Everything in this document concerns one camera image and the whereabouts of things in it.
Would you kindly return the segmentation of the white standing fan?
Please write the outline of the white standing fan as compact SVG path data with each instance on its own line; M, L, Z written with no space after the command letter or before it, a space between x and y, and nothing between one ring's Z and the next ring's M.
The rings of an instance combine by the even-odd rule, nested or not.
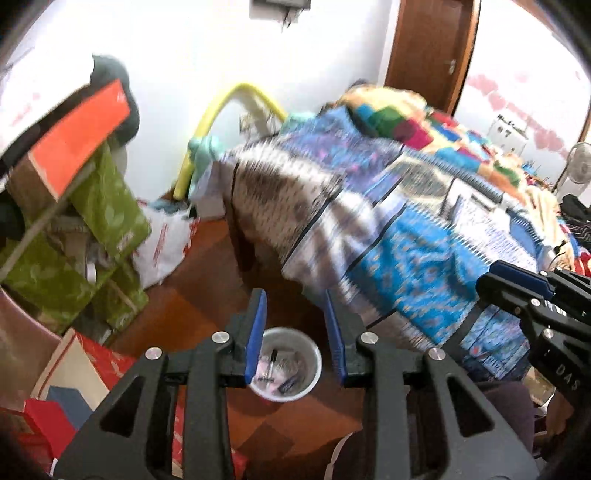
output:
M588 142L576 143L567 156L565 169L561 173L554 193L562 198L564 195L582 194L590 184L591 147Z

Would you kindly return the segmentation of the wall mounted television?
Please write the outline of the wall mounted television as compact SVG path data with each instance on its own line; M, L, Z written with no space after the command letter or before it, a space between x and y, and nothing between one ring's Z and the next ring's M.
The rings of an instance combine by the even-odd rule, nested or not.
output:
M280 20L310 9L311 0L252 0L249 2L249 17Z

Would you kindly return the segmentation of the brown wooden door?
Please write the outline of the brown wooden door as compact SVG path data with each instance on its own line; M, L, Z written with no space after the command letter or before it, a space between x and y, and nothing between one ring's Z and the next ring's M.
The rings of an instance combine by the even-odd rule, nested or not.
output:
M430 106L455 111L472 56L481 3L401 1L384 84L411 90Z

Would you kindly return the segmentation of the yellow foam pool noodle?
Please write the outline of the yellow foam pool noodle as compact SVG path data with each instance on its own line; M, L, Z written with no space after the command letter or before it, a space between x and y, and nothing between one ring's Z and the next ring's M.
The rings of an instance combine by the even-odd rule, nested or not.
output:
M238 82L211 100L198 120L190 141L213 134L232 144L238 138L238 123L242 114L249 114L262 122L271 117L280 123L288 116L287 109L262 88L249 82Z

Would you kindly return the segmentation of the white electrical box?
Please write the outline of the white electrical box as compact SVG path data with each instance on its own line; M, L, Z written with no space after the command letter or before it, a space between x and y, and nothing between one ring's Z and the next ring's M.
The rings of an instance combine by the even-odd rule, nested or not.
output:
M525 133L511 121L498 115L488 131L488 139L504 153L521 155L527 144Z

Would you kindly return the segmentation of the orange shoe box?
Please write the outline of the orange shoe box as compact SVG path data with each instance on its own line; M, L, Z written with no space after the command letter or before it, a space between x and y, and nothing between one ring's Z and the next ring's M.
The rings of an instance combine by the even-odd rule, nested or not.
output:
M60 119L9 174L7 190L31 215L57 203L93 152L129 116L120 80L114 80Z

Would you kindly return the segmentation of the patterned patchwork bed sheet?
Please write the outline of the patterned patchwork bed sheet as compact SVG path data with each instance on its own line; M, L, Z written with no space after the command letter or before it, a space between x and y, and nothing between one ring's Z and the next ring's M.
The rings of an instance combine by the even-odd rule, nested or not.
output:
M540 270L551 245L531 211L486 180L363 134L344 107L232 149L193 139L188 152L197 210L221 203L284 278L331 290L407 348L446 349L477 381L529 370L518 319L480 300L476 283L497 260Z

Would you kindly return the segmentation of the green leaf pattern bag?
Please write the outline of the green leaf pattern bag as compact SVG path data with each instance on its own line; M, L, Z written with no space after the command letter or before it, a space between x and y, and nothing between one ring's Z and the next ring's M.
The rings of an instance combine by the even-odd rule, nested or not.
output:
M151 232L108 144L59 200L11 181L1 194L1 284L62 334L123 331L148 297L131 256Z

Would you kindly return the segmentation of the purple black spray bottle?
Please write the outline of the purple black spray bottle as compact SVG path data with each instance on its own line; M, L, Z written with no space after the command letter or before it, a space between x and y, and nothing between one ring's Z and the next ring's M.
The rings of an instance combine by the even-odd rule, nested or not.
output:
M287 395L301 377L301 356L293 350L273 349L259 360L256 385L274 395Z

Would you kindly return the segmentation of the colourful fleece blanket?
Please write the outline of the colourful fleece blanket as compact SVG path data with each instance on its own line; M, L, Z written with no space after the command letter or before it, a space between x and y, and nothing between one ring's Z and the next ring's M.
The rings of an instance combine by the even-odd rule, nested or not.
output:
M544 237L563 232L556 198L532 183L519 155L503 152L489 139L429 106L420 94L363 84L349 88L338 103L349 109L368 134L440 157L484 178L524 206Z

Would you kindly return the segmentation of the white HotMaxx plastic bag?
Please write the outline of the white HotMaxx plastic bag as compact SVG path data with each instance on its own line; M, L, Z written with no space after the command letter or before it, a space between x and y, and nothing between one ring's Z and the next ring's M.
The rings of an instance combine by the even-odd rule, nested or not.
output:
M158 200L139 202L148 220L150 233L131 256L140 285L148 289L161 284L182 263L199 220L185 203Z

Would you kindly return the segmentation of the white round trash bin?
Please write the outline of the white round trash bin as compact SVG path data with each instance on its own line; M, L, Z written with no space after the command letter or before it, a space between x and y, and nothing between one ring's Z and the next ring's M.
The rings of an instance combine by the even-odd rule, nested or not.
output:
M322 354L315 341L300 330L274 327L263 333L253 393L273 403L301 400L322 375Z

